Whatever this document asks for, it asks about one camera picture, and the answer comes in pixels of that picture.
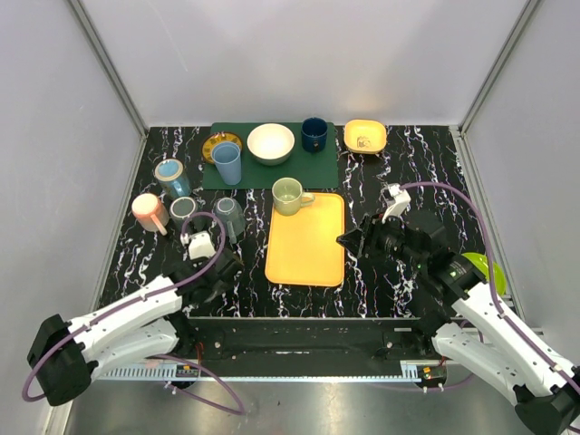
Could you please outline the grey white-inside mug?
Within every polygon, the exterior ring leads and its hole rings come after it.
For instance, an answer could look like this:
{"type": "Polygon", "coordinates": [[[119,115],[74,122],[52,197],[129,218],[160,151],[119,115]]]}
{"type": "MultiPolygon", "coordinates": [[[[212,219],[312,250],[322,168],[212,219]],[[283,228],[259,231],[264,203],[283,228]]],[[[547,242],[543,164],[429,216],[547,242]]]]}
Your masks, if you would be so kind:
{"type": "Polygon", "coordinates": [[[230,243],[238,243],[246,229],[246,221],[240,204],[234,198],[223,197],[217,200],[213,211],[224,225],[230,243]]]}

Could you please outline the dark grey mug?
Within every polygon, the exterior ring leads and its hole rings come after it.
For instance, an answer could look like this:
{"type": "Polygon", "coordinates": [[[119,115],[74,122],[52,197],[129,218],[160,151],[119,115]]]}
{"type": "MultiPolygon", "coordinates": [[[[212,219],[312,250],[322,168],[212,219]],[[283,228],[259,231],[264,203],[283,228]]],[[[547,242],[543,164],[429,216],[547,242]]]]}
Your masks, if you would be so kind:
{"type": "MultiPolygon", "coordinates": [[[[198,202],[192,197],[180,197],[173,200],[169,206],[169,216],[176,230],[180,233],[183,223],[192,214],[200,211],[198,202]]],[[[188,223],[188,232],[198,233],[205,229],[204,218],[194,217],[188,223]]]]}

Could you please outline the pale green mug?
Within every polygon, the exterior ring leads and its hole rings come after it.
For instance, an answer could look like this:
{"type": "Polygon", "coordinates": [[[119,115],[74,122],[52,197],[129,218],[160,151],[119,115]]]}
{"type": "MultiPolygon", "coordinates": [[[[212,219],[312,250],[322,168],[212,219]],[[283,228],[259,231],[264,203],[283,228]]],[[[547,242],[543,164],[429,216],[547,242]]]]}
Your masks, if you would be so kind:
{"type": "Polygon", "coordinates": [[[275,210],[283,216],[292,216],[315,202],[313,193],[305,192],[297,179],[281,178],[272,187],[275,210]]]}

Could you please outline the pink mug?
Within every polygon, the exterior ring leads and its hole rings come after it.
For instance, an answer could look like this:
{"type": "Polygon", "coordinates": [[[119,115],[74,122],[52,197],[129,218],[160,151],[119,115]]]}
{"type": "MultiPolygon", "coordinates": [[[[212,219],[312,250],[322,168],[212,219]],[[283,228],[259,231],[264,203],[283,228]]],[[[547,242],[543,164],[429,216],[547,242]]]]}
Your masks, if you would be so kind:
{"type": "Polygon", "coordinates": [[[160,198],[152,193],[142,193],[131,203],[131,212],[142,228],[148,232],[168,234],[169,212],[160,198]]]}

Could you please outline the blue butterfly mug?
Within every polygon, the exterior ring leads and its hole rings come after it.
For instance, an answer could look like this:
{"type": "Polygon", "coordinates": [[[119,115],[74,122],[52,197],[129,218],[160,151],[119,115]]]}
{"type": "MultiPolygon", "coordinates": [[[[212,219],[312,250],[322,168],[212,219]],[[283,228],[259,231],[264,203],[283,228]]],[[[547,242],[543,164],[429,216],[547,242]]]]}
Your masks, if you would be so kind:
{"type": "Polygon", "coordinates": [[[191,193],[189,178],[183,163],[178,159],[165,159],[158,163],[154,177],[172,200],[188,197],[191,193]]]}

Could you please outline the light blue plastic cup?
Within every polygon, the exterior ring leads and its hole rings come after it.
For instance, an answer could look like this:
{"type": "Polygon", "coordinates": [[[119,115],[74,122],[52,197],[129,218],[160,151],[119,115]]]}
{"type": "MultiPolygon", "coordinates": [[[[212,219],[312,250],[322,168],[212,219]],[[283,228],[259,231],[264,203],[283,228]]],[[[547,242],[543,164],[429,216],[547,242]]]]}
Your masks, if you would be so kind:
{"type": "Polygon", "coordinates": [[[220,177],[227,185],[235,186],[241,181],[241,150],[234,142],[219,143],[211,151],[211,158],[220,177]]]}

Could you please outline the navy blue mug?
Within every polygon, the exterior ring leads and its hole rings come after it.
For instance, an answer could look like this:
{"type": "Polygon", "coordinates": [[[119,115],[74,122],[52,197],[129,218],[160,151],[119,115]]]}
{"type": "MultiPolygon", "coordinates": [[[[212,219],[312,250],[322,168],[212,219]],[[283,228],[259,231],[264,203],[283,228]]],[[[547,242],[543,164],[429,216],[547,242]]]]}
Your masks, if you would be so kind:
{"type": "Polygon", "coordinates": [[[322,151],[327,140],[328,127],[321,118],[309,118],[302,123],[301,138],[304,150],[310,153],[322,151]]]}

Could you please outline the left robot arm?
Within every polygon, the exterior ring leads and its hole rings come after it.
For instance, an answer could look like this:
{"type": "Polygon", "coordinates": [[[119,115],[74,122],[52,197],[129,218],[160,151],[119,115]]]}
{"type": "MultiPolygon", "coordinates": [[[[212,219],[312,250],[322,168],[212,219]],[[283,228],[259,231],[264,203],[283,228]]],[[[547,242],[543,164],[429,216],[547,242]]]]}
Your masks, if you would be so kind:
{"type": "Polygon", "coordinates": [[[213,302],[234,287],[242,260],[226,249],[178,261],[141,289],[91,313],[39,326],[26,360],[22,398],[52,406],[77,398],[107,372],[149,358],[204,356],[206,345],[183,310],[213,302]]]}

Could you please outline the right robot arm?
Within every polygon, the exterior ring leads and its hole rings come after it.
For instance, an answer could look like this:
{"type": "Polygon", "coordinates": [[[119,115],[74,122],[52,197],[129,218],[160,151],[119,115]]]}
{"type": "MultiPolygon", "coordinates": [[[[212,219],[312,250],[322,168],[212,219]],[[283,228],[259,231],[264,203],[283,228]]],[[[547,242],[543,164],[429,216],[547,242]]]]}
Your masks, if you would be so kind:
{"type": "Polygon", "coordinates": [[[419,288],[437,301],[411,328],[417,356],[438,353],[460,363],[502,394],[535,434],[561,434],[578,418],[578,366],[551,349],[452,250],[433,214],[365,216],[336,241],[358,257],[391,257],[416,269],[419,288]]]}

